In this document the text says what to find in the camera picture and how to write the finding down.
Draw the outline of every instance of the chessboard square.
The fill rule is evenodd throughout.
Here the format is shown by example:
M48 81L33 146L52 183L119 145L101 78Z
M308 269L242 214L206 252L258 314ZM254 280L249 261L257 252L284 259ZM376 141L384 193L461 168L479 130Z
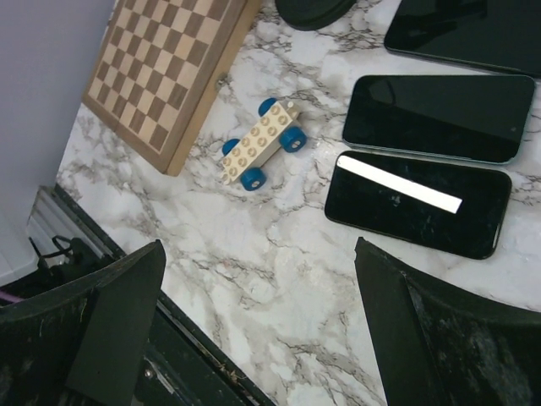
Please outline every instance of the chessboard square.
M182 8L186 8L187 10L192 11L196 3L197 3L197 0L184 0Z
M103 80L103 83L105 83L107 86L111 87L112 84L114 83L115 81L115 78L117 77L117 70L113 67L110 67L109 70L107 71L107 75L105 77L105 79Z
M129 8L130 10L134 9L135 0L126 0L126 3L124 3L125 8Z
M175 53L177 50L177 45L180 42L180 38L183 35L176 30L169 30L165 44L163 44L163 49L170 53Z
M101 80L94 80L88 90L89 96L92 97L94 100L97 99L98 95L100 94L102 85L103 82Z
M146 84L149 81L150 75L152 74L152 69L146 65L141 66L141 71L137 77L137 84L141 87L146 87Z
M160 97L164 102L169 100L169 96L171 95L172 88L175 85L175 82L170 80L167 77L164 77L161 80L160 87L158 88L158 91L156 92L156 96Z
M201 15L207 15L207 13L210 10L210 6L212 5L213 0L199 0L194 7L194 11L197 14Z
M145 31L145 34L143 35L143 38L145 38L148 42L153 42L159 26L160 26L160 23L151 19L149 21L148 26L146 27L146 31Z
M158 4L156 5L156 9L154 10L154 13L152 14L152 19L156 22L160 22L161 19L163 19L163 15L165 14L167 9L167 2L164 0L160 0Z
M130 102L134 106L137 106L139 105L139 101L141 100L142 96L143 96L143 88L135 84L134 88L132 89L132 92L129 94L128 102Z
M166 8L166 12L163 14L163 18L161 19L161 23L165 25L166 27L171 27L173 21L175 20L175 17L177 16L177 12L178 12L177 6L168 4Z
M120 93L120 91L122 90L122 87L124 86L125 80L126 80L126 76L124 76L123 74L117 74L115 81L112 83L112 89L116 91L117 93Z
M183 65L184 61L181 58L173 55L171 62L169 63L169 67L167 68L166 76L176 82Z
M159 56L160 56L160 48L154 45L150 45L149 50L146 53L145 65L150 66L151 68L154 68L154 65L156 65L156 61L158 60Z
M122 96L124 99L128 99L129 94L132 92L132 89L134 88L135 82L131 80L130 78L126 78L124 81L124 85L122 86L122 90L120 91L120 96Z
M171 131L172 126L175 125L175 122L177 121L177 118L178 110L173 106L169 106L168 104L166 104L163 108L163 112L161 112L158 123L167 131Z
M108 71L109 71L109 65L105 62L102 62L100 65L100 68L98 69L96 73L96 78L103 81L105 77L107 76Z
M192 46L194 45L195 39L190 36L182 36L180 38L180 41L177 45L177 51L175 51L175 55L177 55L181 59L186 59L189 55L189 52L192 50Z
M129 124L132 122L132 119L134 118L135 114L135 106L132 106L129 103L126 103L126 106L124 106L124 110L122 112L122 116L120 117L120 124L124 127L128 127Z
M150 93L155 94L158 89L160 88L161 80L163 79L163 74L152 71L152 74L150 75L149 81L146 84L146 90L148 90Z
M135 0L134 12L138 14L142 14L143 11L145 10L147 1L148 0Z
M104 103L104 107L108 112L110 112L115 107L115 104L117 104L117 99L118 93L115 91L110 91L109 96L107 96L107 100Z
M127 51L129 47L129 43L132 41L132 34L129 31L124 31L122 33L122 38L120 39L120 42L118 43L118 48L122 49L123 51Z
M126 99L124 99L122 96L119 96L117 98L117 101L115 102L114 107L112 108L112 115L120 119L122 117L122 113L124 112L125 107Z
M150 110L150 106L152 105L152 102L154 101L155 96L153 93L150 93L148 90L143 89L143 95L141 96L141 99L139 100L139 104L137 105L137 108L144 114L148 114Z
M127 53L134 57L139 49L140 43L141 39L138 36L133 36L132 41L129 42Z
M139 130L139 138L141 138L144 142L147 144L150 143L150 138L152 138L152 135L154 134L154 130L156 129L157 122L154 121L150 117L145 117L145 121L143 122L143 125L141 126L141 129Z
M136 109L134 112L134 116L132 117L132 121L129 123L129 127L136 134L138 134L141 130L141 126L143 125L144 121L145 121L145 115Z
M111 89L109 89L109 86L102 86L96 100L100 102L101 104L105 104L105 101L107 100L107 96L109 95L109 91L111 91Z
M192 47L192 50L188 55L187 61L195 66L200 66L208 47L209 46L206 45L204 42L196 40L194 46Z
M111 63L116 51L117 48L114 45L108 44L107 48L105 48L105 52L103 53L103 62Z
M115 27L115 29L112 31L111 40L109 42L112 43L116 47L118 43L120 42L120 39L122 38L123 32L124 30L122 28Z
M139 18L137 27L135 27L134 34L136 36L143 37L145 35L146 29L149 27L150 19L144 16Z
M140 60L141 62L145 60L146 54L148 53L150 48L150 43L147 40L141 40L141 43L139 44L139 49L137 50L137 53L135 54L135 58Z
M216 21L221 21L228 5L228 1L214 0L206 16L215 19Z
M115 56L112 59L111 66L114 68L120 68L120 64L122 63L122 60L124 59L124 51L121 49L117 49L115 52Z
M161 74L166 74L167 68L169 67L169 63L171 63L172 54L167 51L161 51L158 59L156 60L156 64L154 65L154 69L160 72Z
M152 101L152 104L150 104L148 112L149 117L152 118L154 121L158 121L165 105L166 103L161 98L155 97Z
M220 23L215 19L205 19L203 27L199 30L197 39L205 44L211 44L216 38L216 33L220 28Z
M158 31L156 32L156 35L154 36L154 41L152 42L152 45L155 45L156 47L162 49L163 44L166 43L167 35L169 35L169 28L160 25L158 27Z
M120 65L120 72L123 74L128 74L129 69L132 66L132 62L134 61L134 57L131 55L128 55L127 53L124 54L124 59L122 60L122 64Z
M152 134L152 137L150 138L150 145L152 145L158 151L161 151L163 144L166 142L168 134L169 132L166 129L160 125L157 125L156 129L154 130L154 134Z
M200 14L192 13L192 15L189 16L188 23L186 24L186 29L184 30L184 34L187 36L191 36L192 38L197 37L197 34L199 33L199 30L201 29L201 25L203 25L203 20L205 17L203 17Z
M154 10L156 10L156 5L158 4L158 0L148 0L145 5L145 9L143 10L143 15L145 17L151 18L152 14L154 13Z
M191 89L192 85L195 82L195 77L197 76L198 69L196 66L192 65L189 62L186 62L180 71L178 76L177 83L184 86L186 89Z
M129 67L128 77L132 80L137 80L142 67L143 63L141 61L138 61L137 59L134 59L134 61L132 62L132 66Z
M132 15L132 12L129 11L127 8L123 8L120 10L120 14L118 15L117 20L117 27L126 28L126 25L128 25L129 17Z
M172 88L172 92L167 103L178 110L183 105L184 98L187 94L188 89L176 83Z
M128 23L126 24L126 30L134 32L137 28L137 23L139 23L139 18L139 14L132 13L132 15L129 16Z
M188 10L180 8L177 11L175 20L172 22L172 28L178 32L184 32L184 30L186 30L186 25L188 25L190 15L191 13Z

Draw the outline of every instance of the marble countertop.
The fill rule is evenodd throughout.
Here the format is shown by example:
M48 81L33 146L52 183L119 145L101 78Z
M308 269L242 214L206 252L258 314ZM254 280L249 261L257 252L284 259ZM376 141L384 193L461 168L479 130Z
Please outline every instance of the marble countertop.
M470 261L335 224L323 206L347 103L365 74L467 74L390 55L399 0L361 0L318 32L278 18L271 0L246 38L178 178L157 173L81 107L58 182L125 250L160 239L165 293L276 403L383 405L356 284L359 236L484 297L541 310L541 96L519 157L499 247ZM244 135L268 96L296 101L310 141L265 164L258 192L220 183L225 140Z

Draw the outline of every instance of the black smartphone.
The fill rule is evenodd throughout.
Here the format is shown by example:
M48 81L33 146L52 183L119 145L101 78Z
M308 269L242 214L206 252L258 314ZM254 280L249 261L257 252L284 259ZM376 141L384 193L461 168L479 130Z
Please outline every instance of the black smartphone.
M385 47L528 76L541 76L539 0L402 0Z
M500 171L348 151L336 161L325 215L482 260L495 251L510 194L511 180Z
M518 152L535 82L521 75L364 76L353 89L349 145L474 162Z

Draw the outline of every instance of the blue wheel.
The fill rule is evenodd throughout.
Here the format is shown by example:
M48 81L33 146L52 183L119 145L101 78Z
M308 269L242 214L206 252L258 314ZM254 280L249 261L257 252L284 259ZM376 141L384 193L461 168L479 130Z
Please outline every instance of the blue wheel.
M263 101L261 103L259 110L257 111L260 114L260 117L265 116L266 113L271 109L271 107L276 102L278 102L278 100L275 97L271 97L270 99Z
M306 134L299 127L287 129L280 137L280 145L286 152L297 152L306 145Z
M267 177L259 167L252 167L240 177L240 183L248 192L259 189L266 181Z
M221 153L225 156L231 150L235 147L236 144L238 144L240 140L238 138L231 138L228 142L226 142L223 147L221 148Z

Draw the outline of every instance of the chessboard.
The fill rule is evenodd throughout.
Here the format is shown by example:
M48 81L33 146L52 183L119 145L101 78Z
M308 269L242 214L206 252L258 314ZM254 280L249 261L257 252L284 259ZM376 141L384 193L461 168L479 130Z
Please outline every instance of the chessboard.
M84 104L178 175L259 10L260 0L120 0Z

